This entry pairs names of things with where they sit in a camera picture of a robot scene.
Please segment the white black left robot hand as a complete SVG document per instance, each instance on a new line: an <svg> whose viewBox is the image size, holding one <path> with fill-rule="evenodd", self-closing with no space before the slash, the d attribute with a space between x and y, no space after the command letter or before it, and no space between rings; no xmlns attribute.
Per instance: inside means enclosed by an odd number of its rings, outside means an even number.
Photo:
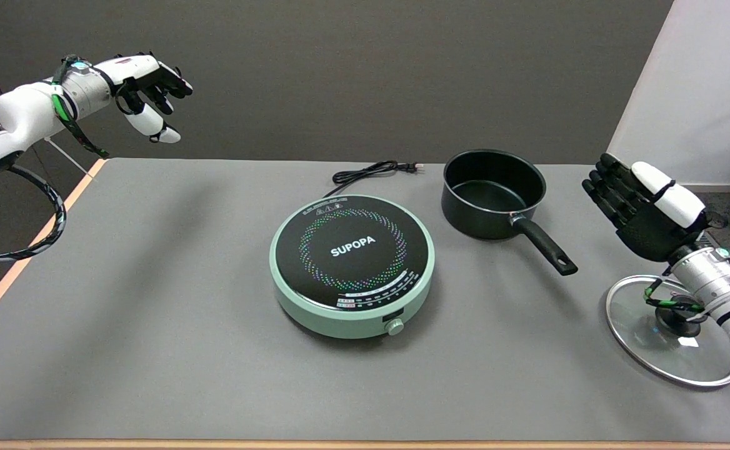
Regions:
<svg viewBox="0 0 730 450"><path fill-rule="evenodd" d="M152 143L173 144L181 134L165 121L173 114L170 97L185 99L193 94L193 85L151 53L117 56L93 68L110 86L116 107L128 123Z"/></svg>

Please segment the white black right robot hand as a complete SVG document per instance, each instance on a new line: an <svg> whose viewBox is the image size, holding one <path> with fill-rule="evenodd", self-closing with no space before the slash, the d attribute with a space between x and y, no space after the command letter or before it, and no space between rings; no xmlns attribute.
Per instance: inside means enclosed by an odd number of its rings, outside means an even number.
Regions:
<svg viewBox="0 0 730 450"><path fill-rule="evenodd" d="M628 166L605 152L582 188L643 259L665 262L711 227L702 200L647 162Z"/></svg>

